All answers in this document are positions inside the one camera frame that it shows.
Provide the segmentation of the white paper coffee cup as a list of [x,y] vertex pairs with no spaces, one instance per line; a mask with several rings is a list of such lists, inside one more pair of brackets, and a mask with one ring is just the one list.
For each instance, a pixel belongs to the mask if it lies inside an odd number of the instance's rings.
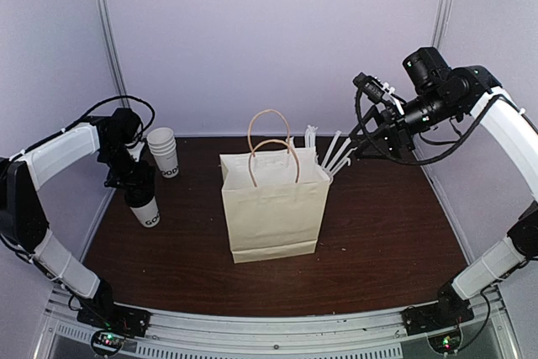
[[131,211],[145,228],[153,228],[160,222],[160,211],[155,198],[153,198],[145,206],[131,208]]

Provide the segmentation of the brown paper takeout bag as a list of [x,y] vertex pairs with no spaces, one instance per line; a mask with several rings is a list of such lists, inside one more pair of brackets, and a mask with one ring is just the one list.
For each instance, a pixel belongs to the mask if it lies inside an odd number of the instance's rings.
[[234,263],[315,252],[331,184],[315,146],[269,139],[219,159]]

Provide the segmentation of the black plastic cup lid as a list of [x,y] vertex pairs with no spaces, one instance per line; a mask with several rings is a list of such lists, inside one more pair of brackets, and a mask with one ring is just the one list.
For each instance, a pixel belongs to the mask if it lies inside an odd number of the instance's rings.
[[154,190],[131,189],[124,192],[124,201],[133,209],[142,208],[155,197]]

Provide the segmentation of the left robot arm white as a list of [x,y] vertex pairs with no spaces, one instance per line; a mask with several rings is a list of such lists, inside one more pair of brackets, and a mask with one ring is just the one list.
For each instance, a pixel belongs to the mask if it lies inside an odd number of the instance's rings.
[[111,287],[86,268],[54,235],[40,191],[80,160],[95,155],[108,167],[105,187],[124,192],[124,201],[145,227],[160,221],[156,202],[156,169],[142,157],[140,117],[127,108],[110,116],[89,116],[1,160],[1,236],[14,253],[64,285],[104,329],[121,320]]

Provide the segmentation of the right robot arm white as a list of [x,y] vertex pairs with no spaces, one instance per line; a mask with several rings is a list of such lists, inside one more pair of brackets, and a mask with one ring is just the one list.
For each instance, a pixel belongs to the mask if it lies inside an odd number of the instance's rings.
[[[382,179],[394,184],[405,172],[448,161],[466,146],[472,133],[482,127],[496,142],[493,149],[481,145],[471,155],[449,165],[460,187],[457,202],[467,209],[481,209],[474,220],[498,235],[510,214],[528,203],[522,215],[501,240],[449,281],[446,295],[431,308],[431,319],[446,327],[463,312],[462,300],[496,285],[512,305],[537,304],[537,294],[519,292],[525,267],[537,258],[537,129],[518,108],[501,83],[483,66],[451,69],[448,66],[404,65],[415,86],[416,98],[406,101],[387,83],[360,73],[352,81],[357,124],[349,133],[356,160],[386,168]],[[414,137],[437,124],[465,116],[472,118],[457,140],[444,142],[445,150],[424,160],[405,160],[403,151],[415,148]],[[504,158],[494,156],[503,151]]]

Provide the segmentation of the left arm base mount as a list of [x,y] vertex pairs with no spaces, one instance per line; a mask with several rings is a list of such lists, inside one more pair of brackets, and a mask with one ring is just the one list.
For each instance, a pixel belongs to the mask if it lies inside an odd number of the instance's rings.
[[145,336],[151,313],[116,304],[113,289],[107,281],[100,281],[92,298],[67,290],[71,294],[68,307],[77,312],[76,320],[97,328],[89,345],[98,357],[110,358],[119,353],[128,339]]

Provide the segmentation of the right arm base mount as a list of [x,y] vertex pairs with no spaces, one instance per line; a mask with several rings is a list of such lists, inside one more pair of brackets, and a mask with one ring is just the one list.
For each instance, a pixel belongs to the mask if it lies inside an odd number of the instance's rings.
[[463,347],[461,325],[474,319],[470,301],[462,299],[449,282],[439,289],[435,303],[409,306],[401,315],[408,336],[430,334],[430,348],[444,356],[460,351]]

